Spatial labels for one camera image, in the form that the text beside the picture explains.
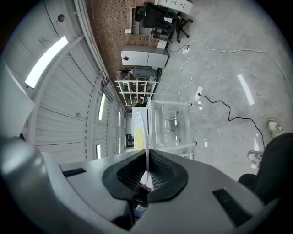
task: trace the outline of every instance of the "black cable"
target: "black cable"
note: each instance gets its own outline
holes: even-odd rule
[[[233,118],[233,119],[230,119],[231,107],[228,106],[226,103],[224,103],[222,100],[211,101],[207,96],[203,96],[203,95],[201,95],[201,94],[198,94],[198,96],[205,97],[207,100],[209,100],[210,103],[221,102],[221,103],[223,103],[225,106],[229,107],[229,115],[228,115],[228,120],[229,120],[229,121],[232,121],[232,120],[234,120],[234,119],[249,119],[249,120],[251,120],[251,121],[253,122],[253,124],[255,125],[255,128],[260,132],[261,139],[262,139],[262,144],[263,144],[263,146],[264,146],[264,148],[265,148],[265,141],[264,141],[264,137],[263,137],[263,135],[262,135],[262,132],[261,132],[260,129],[256,126],[255,122],[254,122],[251,118],[235,117],[235,118]]]
[[[171,52],[175,53],[175,52],[177,52],[177,51],[181,50],[183,47],[181,47],[180,49],[178,49],[178,50],[176,50],[176,51],[170,50],[170,49],[168,49],[168,48],[167,48],[167,50],[170,50]]]

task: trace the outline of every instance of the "office chair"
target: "office chair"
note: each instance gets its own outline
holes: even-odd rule
[[[177,32],[177,41],[180,43],[179,36],[182,32],[187,38],[189,35],[184,31],[183,27],[188,23],[193,23],[193,20],[179,19],[175,12],[165,11],[164,9],[154,5],[153,3],[145,3],[144,10],[142,6],[136,7],[137,18],[143,15],[142,26],[144,28],[156,28],[161,29],[163,35],[168,35],[174,31]],[[173,19],[173,23],[165,21],[164,18]]]

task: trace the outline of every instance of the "yellow object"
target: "yellow object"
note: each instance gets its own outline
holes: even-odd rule
[[[134,150],[145,149],[145,138],[142,128],[136,128],[134,132]]]

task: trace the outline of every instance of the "gray concrete floor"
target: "gray concrete floor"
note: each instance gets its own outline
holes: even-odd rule
[[[177,50],[196,39],[204,46],[220,51],[266,51],[282,67],[289,82],[293,81],[290,49],[278,27],[255,2],[195,0],[193,3],[190,15],[185,16],[194,20],[186,28],[190,38],[182,36],[181,43],[177,43],[175,33],[169,49]],[[163,95],[155,95],[154,99],[179,101],[181,85],[190,83],[190,78],[180,72],[187,57],[182,50],[169,53],[169,61],[156,90]],[[182,72],[192,76],[192,82],[190,88],[182,88],[183,101],[194,101],[198,86],[202,86],[203,94],[212,101],[221,99],[231,106],[232,118],[252,118],[262,131],[266,145],[271,141],[267,129],[269,118],[277,120],[285,132],[292,131],[288,83],[267,54],[219,53],[192,42],[188,56],[189,62]],[[245,81],[240,82],[240,74]],[[227,107],[221,103],[211,104],[203,97],[191,112],[187,112],[186,107],[166,108],[179,111],[177,132],[168,133],[167,141],[175,140],[177,136],[181,144],[198,142],[192,149],[173,153],[194,152],[195,160],[213,165],[235,180],[244,173],[257,173],[258,169],[247,159],[247,152],[263,150],[263,146],[260,133],[251,121],[229,122]]]

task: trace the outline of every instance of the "shoe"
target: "shoe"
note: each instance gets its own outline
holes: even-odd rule
[[[262,160],[261,152],[251,150],[251,151],[248,152],[247,157],[248,157],[249,161],[253,165],[256,165],[257,167],[260,167],[260,162]]]
[[[274,119],[269,119],[267,125],[273,138],[276,138],[284,133],[283,128]]]

